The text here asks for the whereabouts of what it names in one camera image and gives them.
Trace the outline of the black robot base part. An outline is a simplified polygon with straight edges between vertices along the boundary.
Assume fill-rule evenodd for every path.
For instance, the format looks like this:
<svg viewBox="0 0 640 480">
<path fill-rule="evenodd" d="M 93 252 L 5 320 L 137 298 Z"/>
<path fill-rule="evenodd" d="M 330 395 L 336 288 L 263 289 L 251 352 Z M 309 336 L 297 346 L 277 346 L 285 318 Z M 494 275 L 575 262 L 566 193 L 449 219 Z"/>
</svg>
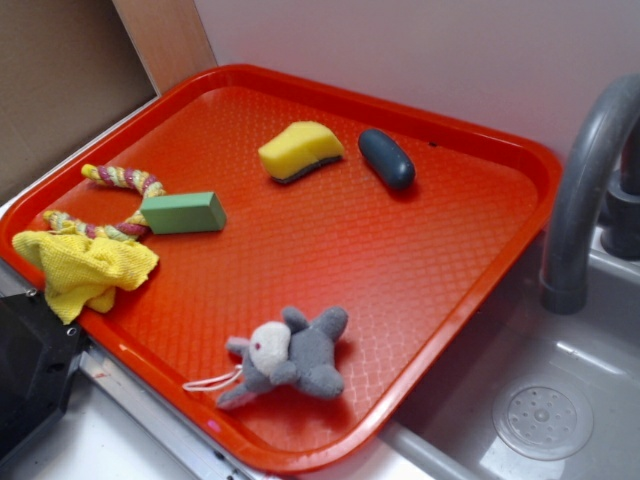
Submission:
<svg viewBox="0 0 640 480">
<path fill-rule="evenodd" d="M 1 463 L 9 463 L 66 413 L 86 345 L 44 294 L 30 289 L 1 299 Z"/>
</svg>

